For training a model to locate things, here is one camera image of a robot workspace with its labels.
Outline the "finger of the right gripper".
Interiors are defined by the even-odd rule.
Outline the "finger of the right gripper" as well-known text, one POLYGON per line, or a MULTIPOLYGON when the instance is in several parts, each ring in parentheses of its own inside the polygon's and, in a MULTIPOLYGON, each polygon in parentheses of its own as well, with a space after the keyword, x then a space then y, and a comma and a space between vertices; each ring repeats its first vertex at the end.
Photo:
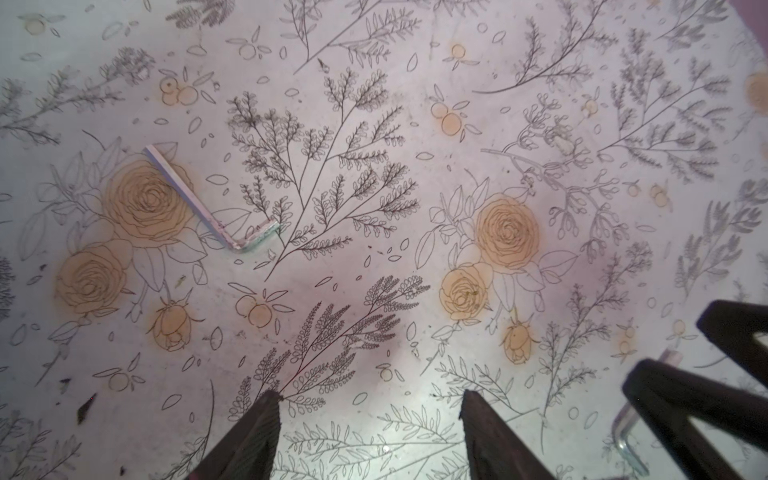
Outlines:
POLYGON ((767 386, 767 346, 756 337, 767 333, 766 305, 715 300, 696 326, 728 358, 767 386))
POLYGON ((740 475, 693 424, 708 423, 767 449, 767 399, 655 360, 639 362, 622 391, 630 405, 690 479, 740 475))

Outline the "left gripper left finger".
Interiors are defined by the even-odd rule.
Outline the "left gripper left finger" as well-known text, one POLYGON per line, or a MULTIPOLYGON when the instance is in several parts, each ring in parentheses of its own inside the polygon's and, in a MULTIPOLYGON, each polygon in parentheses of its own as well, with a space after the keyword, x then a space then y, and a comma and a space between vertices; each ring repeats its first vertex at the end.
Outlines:
POLYGON ((265 392, 186 479, 269 479, 280 438, 281 400, 279 393, 265 392))

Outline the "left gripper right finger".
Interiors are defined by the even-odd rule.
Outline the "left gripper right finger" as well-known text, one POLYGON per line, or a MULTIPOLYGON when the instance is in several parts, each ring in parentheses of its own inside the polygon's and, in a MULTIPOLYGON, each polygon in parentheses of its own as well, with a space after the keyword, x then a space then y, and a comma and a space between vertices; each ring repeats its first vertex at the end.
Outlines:
POLYGON ((464 391, 460 419, 472 480, 555 479, 478 392, 464 391))

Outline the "silver hex key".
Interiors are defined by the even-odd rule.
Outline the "silver hex key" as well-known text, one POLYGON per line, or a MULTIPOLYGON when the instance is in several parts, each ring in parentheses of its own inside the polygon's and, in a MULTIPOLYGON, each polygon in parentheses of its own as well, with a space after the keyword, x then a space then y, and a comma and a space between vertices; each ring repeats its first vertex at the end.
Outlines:
POLYGON ((241 239, 234 238, 226 229, 224 224, 218 220, 214 214, 198 198, 194 190, 184 181, 174 166, 164 157, 164 155, 153 144, 144 147, 144 153, 162 173, 170 185, 200 218, 202 223, 209 229, 214 236, 223 243, 229 250, 235 252, 246 252, 256 248, 270 236, 277 233, 281 224, 274 218, 268 217, 264 222, 257 225, 253 231, 246 234, 241 239))

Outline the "metal bolt screw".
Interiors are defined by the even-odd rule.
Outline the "metal bolt screw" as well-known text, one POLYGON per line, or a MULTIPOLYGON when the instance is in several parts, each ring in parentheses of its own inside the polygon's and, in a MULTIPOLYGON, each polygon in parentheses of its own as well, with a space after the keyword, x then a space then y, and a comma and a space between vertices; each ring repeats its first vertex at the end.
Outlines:
POLYGON ((627 403, 613 420, 612 441, 619 455, 640 477, 648 477, 650 470, 629 443, 630 433, 642 417, 635 405, 640 400, 648 400, 649 403, 643 404, 642 408, 650 408, 651 394, 657 397, 656 402, 664 400, 669 403, 673 393, 673 378, 670 374, 682 358, 681 352, 667 348, 657 360, 639 362, 628 374, 622 386, 627 403))

